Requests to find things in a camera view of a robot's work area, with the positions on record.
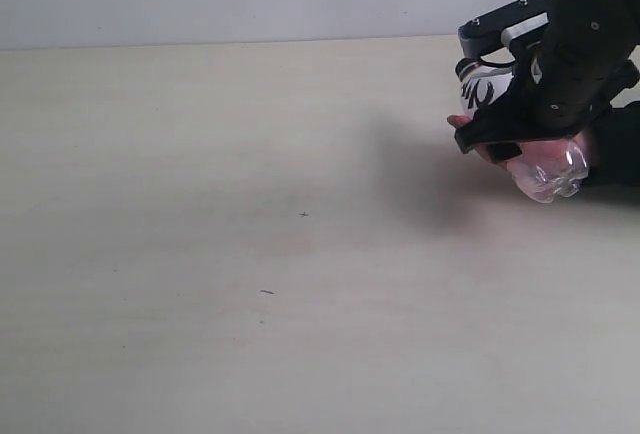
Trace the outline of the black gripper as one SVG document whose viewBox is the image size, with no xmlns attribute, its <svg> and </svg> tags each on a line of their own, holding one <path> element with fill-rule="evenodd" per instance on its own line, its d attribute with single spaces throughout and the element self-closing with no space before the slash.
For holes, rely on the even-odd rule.
<svg viewBox="0 0 640 434">
<path fill-rule="evenodd" d="M 472 59 L 511 67 L 507 91 L 482 107 L 455 140 L 463 153 L 486 146 L 493 163 L 522 154 L 521 143 L 569 138 L 633 87 L 639 71 L 629 56 L 638 43 L 634 22 L 548 20 L 541 40 Z"/>
</svg>

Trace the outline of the black sleeved forearm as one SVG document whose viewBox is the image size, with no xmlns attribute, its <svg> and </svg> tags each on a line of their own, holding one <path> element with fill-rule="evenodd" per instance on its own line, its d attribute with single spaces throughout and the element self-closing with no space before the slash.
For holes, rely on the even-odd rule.
<svg viewBox="0 0 640 434">
<path fill-rule="evenodd" d="M 584 187 L 639 186 L 639 102 L 613 108 L 587 130 L 589 174 Z"/>
</svg>

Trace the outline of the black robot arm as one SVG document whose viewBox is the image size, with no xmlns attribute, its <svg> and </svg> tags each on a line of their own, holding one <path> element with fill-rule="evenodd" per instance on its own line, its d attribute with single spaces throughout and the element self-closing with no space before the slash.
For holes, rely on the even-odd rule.
<svg viewBox="0 0 640 434">
<path fill-rule="evenodd" d="M 458 29 L 456 66 L 471 121 L 455 132 L 463 153 L 495 162 L 523 143 L 568 139 L 610 111 L 639 81 L 639 0 L 517 0 Z"/>
</svg>

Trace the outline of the open human hand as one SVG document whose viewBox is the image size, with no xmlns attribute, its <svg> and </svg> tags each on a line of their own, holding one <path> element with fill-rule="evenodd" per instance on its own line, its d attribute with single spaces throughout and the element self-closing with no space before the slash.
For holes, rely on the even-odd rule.
<svg viewBox="0 0 640 434">
<path fill-rule="evenodd" d="M 467 115 L 451 115 L 447 117 L 447 123 L 454 129 L 460 129 L 464 127 L 466 124 L 471 122 L 471 120 L 472 118 Z M 566 160 L 564 152 L 571 143 L 579 146 L 583 157 L 590 167 L 597 166 L 599 164 L 598 150 L 594 141 L 594 137 L 589 130 L 582 131 L 571 140 L 559 139 L 552 141 L 524 143 L 523 145 L 521 145 L 520 149 L 522 151 L 522 154 L 526 158 L 551 163 L 559 162 L 558 159 Z M 504 170 L 507 169 L 506 163 L 508 161 L 498 162 L 492 160 L 486 146 L 478 147 L 477 149 L 475 149 L 475 152 L 489 164 L 498 166 Z"/>
</svg>

